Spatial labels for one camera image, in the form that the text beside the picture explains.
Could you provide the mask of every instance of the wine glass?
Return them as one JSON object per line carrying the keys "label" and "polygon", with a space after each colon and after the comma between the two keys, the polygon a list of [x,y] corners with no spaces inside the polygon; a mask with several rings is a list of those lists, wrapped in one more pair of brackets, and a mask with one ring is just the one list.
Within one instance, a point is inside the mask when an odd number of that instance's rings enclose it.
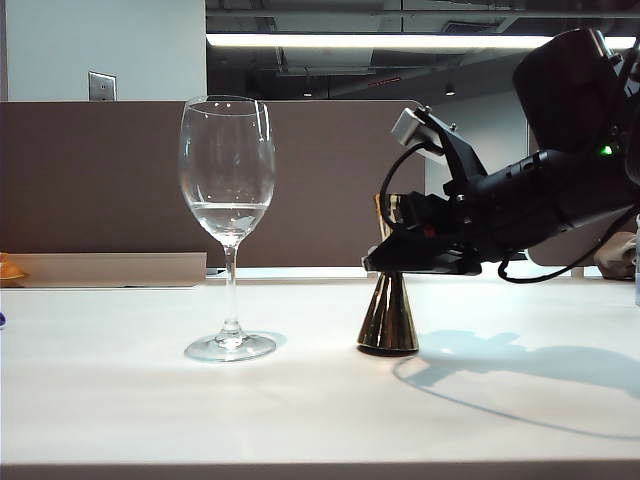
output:
{"label": "wine glass", "polygon": [[264,103],[235,96],[194,98],[185,104],[178,159],[180,187],[191,213],[218,240],[226,263],[227,315],[219,333],[185,350],[197,360],[232,362],[276,348],[248,335],[238,322],[236,253],[271,203],[275,149]]}

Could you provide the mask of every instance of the white wall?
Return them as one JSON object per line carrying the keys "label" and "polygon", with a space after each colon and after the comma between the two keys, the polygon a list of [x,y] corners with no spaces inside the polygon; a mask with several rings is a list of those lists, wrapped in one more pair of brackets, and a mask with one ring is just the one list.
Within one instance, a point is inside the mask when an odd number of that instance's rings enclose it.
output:
{"label": "white wall", "polygon": [[[487,173],[528,155],[527,121],[515,92],[451,100],[432,109],[436,117],[458,126],[457,132],[474,148]],[[449,180],[446,165],[427,160],[428,193],[444,196],[442,185]]]}
{"label": "white wall", "polygon": [[7,100],[7,36],[4,2],[5,0],[0,0],[0,102]]}
{"label": "white wall", "polygon": [[10,101],[87,100],[89,70],[118,100],[206,94],[204,0],[6,0]]}

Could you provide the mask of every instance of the ceiling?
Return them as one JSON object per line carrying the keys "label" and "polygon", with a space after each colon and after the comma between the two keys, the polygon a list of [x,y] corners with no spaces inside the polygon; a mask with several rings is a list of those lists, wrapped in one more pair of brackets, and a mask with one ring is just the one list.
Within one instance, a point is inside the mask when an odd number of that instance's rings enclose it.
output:
{"label": "ceiling", "polygon": [[[207,33],[498,33],[640,31],[638,0],[207,0]],[[407,98],[454,78],[467,96],[510,88],[523,53],[473,50],[207,48],[208,90],[265,99]]]}

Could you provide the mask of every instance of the glass base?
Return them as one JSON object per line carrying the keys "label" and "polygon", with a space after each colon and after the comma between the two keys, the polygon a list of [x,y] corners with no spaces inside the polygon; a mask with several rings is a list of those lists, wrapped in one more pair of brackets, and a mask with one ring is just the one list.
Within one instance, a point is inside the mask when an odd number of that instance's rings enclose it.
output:
{"label": "glass base", "polygon": [[184,351],[187,357],[203,362],[238,362],[261,357],[276,349],[276,342],[260,335],[218,333],[193,342]]}

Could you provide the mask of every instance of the orange object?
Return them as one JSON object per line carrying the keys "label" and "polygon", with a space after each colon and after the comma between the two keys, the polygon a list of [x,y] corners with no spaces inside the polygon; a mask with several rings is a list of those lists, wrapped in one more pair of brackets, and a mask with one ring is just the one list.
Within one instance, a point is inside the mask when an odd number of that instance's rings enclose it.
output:
{"label": "orange object", "polygon": [[26,276],[26,273],[9,260],[9,254],[0,252],[0,280],[14,280],[24,276]]}

